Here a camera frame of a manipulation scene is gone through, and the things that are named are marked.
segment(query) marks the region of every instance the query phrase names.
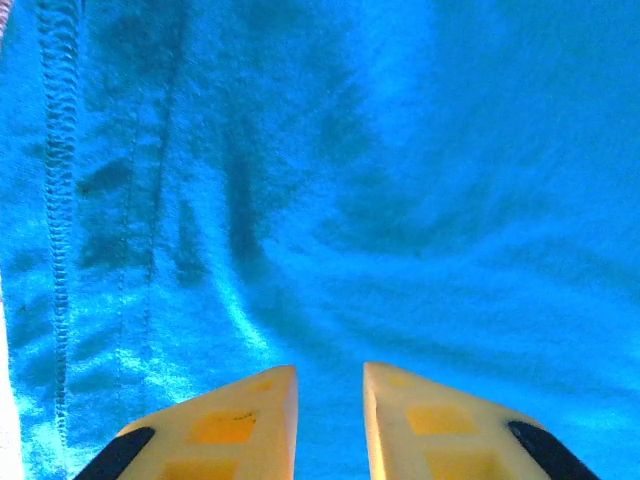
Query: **blue cloth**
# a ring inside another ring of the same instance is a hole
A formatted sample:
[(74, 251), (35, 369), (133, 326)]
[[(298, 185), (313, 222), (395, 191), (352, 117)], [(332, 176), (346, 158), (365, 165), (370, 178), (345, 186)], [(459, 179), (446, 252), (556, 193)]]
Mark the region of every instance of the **blue cloth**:
[(0, 263), (29, 478), (278, 364), (368, 478), (362, 362), (638, 476), (635, 0), (18, 2)]

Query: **black rubber pad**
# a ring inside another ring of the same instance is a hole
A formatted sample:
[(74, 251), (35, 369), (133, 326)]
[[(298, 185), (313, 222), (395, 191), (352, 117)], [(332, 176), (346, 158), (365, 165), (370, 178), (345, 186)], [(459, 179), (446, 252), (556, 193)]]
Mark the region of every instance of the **black rubber pad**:
[(142, 427), (114, 438), (75, 480), (116, 480), (155, 433), (151, 427)]
[(546, 430), (517, 420), (508, 422), (507, 426), (522, 448), (529, 452), (551, 480), (599, 480), (567, 447)]

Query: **blue fabric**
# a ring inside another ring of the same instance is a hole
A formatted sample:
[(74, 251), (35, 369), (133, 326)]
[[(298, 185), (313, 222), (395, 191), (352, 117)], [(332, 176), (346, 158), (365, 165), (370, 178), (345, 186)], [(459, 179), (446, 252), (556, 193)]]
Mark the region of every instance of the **blue fabric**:
[(640, 478), (635, 0), (37, 3), (0, 62), (29, 478), (288, 363), (296, 476), (368, 478), (365, 360)]

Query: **yellow plastic part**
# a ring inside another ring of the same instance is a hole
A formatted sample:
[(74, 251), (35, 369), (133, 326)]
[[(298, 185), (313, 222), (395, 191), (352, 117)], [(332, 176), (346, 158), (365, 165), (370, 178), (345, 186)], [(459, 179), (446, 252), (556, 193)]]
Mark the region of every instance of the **yellow plastic part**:
[(275, 367), (160, 410), (122, 431), (156, 433), (119, 480), (293, 478), (298, 381)]
[(364, 366), (372, 480), (548, 480), (505, 428), (535, 419), (379, 362)]

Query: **square recess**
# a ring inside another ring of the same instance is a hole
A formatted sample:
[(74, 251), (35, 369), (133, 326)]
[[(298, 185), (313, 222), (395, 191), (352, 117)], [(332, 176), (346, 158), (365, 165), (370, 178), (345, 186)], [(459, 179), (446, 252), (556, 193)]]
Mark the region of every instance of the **square recess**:
[(389, 378), (389, 383), (394, 387), (413, 387), (415, 382), (408, 375), (396, 373)]
[(257, 418), (250, 410), (210, 413), (193, 425), (187, 443), (247, 443)]
[(233, 480), (238, 463), (231, 460), (181, 460), (168, 463), (160, 480)]
[(273, 388), (273, 382), (271, 380), (267, 380), (266, 382), (258, 383), (257, 385), (252, 385), (249, 387), (250, 392), (268, 392)]
[(408, 407), (406, 414), (411, 429), (416, 435), (480, 432), (471, 414), (455, 405)]
[(516, 480), (493, 450), (441, 450), (425, 452), (434, 480)]

